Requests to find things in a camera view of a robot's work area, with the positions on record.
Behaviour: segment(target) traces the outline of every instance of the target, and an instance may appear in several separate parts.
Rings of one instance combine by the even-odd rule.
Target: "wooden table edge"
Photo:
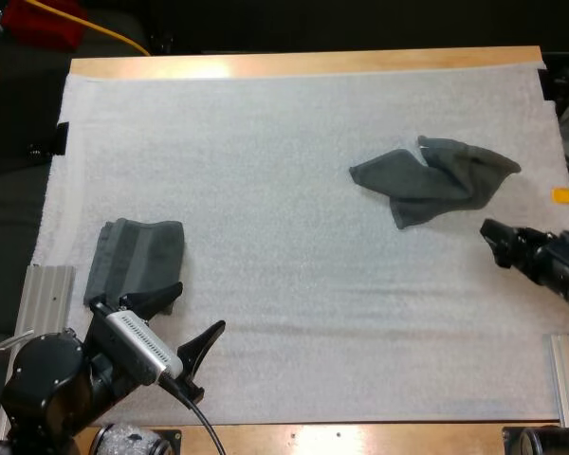
[[[540,62],[538,46],[192,55],[72,60],[70,73],[107,79],[228,79]]]

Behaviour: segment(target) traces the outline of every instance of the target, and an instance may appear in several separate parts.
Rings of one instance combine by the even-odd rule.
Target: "gray textured object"
[[[394,150],[350,168],[354,182],[390,197],[399,229],[421,225],[452,210],[482,209],[521,166],[487,149],[452,139],[417,139],[427,166],[411,152]]]
[[[84,304],[105,293],[107,303],[117,306],[124,294],[155,291],[178,282],[183,248],[183,226],[178,221],[144,224],[120,218],[105,223]]]
[[[67,153],[53,161],[35,260],[75,264],[82,301],[105,220],[184,220],[182,302],[150,325],[174,348],[227,322],[196,376],[214,424],[556,419],[544,334],[569,333],[569,304],[495,265],[479,233],[487,217],[569,229],[569,207],[550,202],[569,179],[537,66],[70,75]],[[482,210],[400,232],[387,198],[348,168],[420,134],[481,144],[523,172]],[[72,305],[80,335],[90,319]],[[102,421],[196,423],[157,388]]]

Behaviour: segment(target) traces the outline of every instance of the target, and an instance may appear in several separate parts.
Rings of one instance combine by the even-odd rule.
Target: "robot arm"
[[[123,296],[118,309],[99,296],[89,305],[93,319],[84,342],[66,329],[27,343],[1,396],[11,430],[0,454],[75,454],[73,437],[140,385],[157,383],[196,412],[204,390],[193,377],[226,324],[215,323],[173,352],[147,319],[181,291],[179,282]]]

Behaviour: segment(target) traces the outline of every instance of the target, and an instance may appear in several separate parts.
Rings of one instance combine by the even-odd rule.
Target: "yellow cable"
[[[150,56],[150,53],[147,50],[145,50],[142,46],[138,45],[133,40],[129,40],[126,36],[122,36],[122,35],[116,33],[115,31],[112,31],[108,28],[103,28],[101,26],[95,25],[92,22],[88,22],[88,21],[85,21],[84,19],[81,19],[80,17],[72,16],[71,14],[63,12],[59,9],[54,9],[53,7],[50,7],[49,5],[45,5],[44,3],[38,2],[37,0],[26,0],[26,2],[29,3],[30,5],[33,5],[36,8],[40,8],[40,9],[43,9],[45,11],[52,12],[53,14],[57,14],[58,16],[61,16],[61,17],[65,18],[67,20],[70,20],[72,22],[76,22],[76,23],[81,24],[83,26],[93,28],[94,30],[96,30],[100,33],[105,33],[106,35],[109,35],[112,38],[116,38],[117,40],[121,40],[124,43],[126,43],[127,45],[134,47],[136,50],[141,52],[143,55],[146,55],[148,57]]]

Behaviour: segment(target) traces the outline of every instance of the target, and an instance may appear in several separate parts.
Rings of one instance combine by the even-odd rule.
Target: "crumpled gray towel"
[[[183,226],[178,221],[143,224],[119,218],[105,223],[84,304],[105,293],[107,303],[115,307],[124,294],[155,291],[178,282],[183,248]]]
[[[481,209],[521,166],[488,149],[452,139],[420,136],[428,166],[408,150],[394,150],[350,168],[355,183],[390,196],[399,229],[452,210]]]

